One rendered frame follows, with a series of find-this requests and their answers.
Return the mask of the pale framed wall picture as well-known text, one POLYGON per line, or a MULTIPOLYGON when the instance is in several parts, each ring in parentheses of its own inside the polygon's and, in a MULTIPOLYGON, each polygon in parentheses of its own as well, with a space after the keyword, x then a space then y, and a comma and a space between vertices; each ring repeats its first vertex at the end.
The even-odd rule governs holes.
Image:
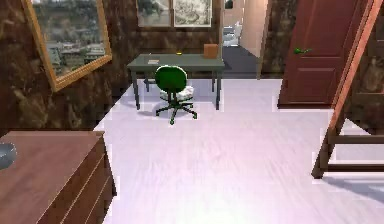
POLYGON ((175 27, 210 27, 212 0, 173 0, 175 27))

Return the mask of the dark red room door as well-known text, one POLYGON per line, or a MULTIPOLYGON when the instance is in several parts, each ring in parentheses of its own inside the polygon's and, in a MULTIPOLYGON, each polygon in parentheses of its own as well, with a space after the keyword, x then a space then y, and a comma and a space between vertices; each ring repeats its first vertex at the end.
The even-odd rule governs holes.
POLYGON ((280 109, 332 106, 368 0, 298 0, 280 109), (312 49, 294 54, 295 48, 312 49))

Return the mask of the wood framed landscape picture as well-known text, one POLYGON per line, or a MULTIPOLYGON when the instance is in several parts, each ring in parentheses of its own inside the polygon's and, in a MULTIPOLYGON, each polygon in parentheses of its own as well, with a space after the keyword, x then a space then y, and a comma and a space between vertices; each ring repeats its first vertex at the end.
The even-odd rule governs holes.
POLYGON ((103 0, 22 0, 57 92, 112 60, 103 0))

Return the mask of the grey bowl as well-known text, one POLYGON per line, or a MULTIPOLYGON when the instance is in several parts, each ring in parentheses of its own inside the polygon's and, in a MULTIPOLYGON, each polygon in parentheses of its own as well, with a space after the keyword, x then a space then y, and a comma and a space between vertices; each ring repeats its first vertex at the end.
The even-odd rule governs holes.
POLYGON ((0 143, 0 170, 12 165, 16 156, 17 150, 13 143, 0 143))

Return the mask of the white toilet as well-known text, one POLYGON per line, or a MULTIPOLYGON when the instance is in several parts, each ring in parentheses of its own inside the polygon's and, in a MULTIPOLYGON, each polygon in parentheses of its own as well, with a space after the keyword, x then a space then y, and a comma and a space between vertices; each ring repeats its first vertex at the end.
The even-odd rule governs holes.
POLYGON ((223 46, 224 47, 235 47, 239 45, 239 39, 241 37, 242 24, 237 21, 232 26, 223 28, 223 46))

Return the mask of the brown chest of drawers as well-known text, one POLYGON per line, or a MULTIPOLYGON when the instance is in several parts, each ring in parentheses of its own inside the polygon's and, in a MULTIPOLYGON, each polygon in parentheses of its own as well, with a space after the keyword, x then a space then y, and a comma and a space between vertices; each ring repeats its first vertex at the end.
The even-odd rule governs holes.
POLYGON ((0 170, 0 224, 102 224, 116 195, 101 131, 11 131, 0 170))

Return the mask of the green office chair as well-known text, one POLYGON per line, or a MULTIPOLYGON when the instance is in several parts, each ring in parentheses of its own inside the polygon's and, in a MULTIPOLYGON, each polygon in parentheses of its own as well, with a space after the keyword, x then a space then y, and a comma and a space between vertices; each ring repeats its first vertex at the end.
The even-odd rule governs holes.
POLYGON ((187 73, 183 68, 176 65, 163 65, 155 71, 155 84, 160 89, 160 98, 168 103, 166 107, 157 109, 156 116, 161 112, 172 109, 169 123, 175 123, 175 117, 179 110, 190 113, 194 119, 197 113, 192 110, 194 88, 187 84, 187 73))

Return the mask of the brown cardboard box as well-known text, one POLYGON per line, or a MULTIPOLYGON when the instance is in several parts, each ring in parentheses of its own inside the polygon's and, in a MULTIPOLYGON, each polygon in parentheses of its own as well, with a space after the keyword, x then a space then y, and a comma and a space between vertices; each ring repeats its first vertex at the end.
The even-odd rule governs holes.
POLYGON ((207 59, 215 59, 218 56, 217 44, 205 44, 203 56, 207 59))

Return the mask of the grey framed wall picture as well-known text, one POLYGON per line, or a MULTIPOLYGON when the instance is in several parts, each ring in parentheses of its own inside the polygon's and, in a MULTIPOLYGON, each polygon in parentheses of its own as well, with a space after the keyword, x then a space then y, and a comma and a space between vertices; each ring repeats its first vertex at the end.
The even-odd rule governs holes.
POLYGON ((137 0, 137 18, 140 27, 170 27, 171 0, 137 0))

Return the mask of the dark green desk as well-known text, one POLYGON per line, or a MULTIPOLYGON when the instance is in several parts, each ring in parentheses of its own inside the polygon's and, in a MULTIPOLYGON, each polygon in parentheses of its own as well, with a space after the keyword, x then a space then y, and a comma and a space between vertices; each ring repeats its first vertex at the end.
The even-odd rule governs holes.
POLYGON ((207 59, 202 54, 140 54, 128 65, 127 70, 132 77, 133 92, 136 109, 140 109, 140 99, 138 93, 137 73, 152 73, 163 65, 176 65, 183 68, 186 72, 211 72, 212 79, 216 81, 213 87, 216 88, 216 109, 219 109, 221 99, 221 80, 225 64, 221 58, 207 59), (148 64, 149 60, 159 60, 158 64, 148 64))

